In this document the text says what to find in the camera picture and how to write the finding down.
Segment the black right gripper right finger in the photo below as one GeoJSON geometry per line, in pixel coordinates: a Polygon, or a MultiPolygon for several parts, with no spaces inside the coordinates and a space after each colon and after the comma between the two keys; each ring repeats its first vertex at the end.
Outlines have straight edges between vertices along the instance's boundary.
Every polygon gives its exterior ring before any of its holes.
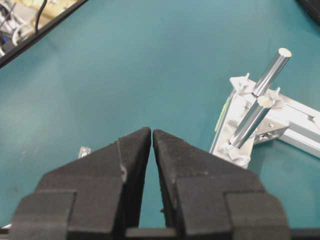
{"type": "Polygon", "coordinates": [[[280,200],[258,176],[165,131],[153,132],[165,224],[187,240],[288,240],[280,200]]]}

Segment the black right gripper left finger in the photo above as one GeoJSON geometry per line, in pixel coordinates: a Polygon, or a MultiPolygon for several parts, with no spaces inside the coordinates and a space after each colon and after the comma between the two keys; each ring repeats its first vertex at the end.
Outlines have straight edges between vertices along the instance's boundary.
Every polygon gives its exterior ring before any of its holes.
{"type": "Polygon", "coordinates": [[[13,240],[111,240],[139,224],[151,130],[45,173],[12,217],[13,240]]]}

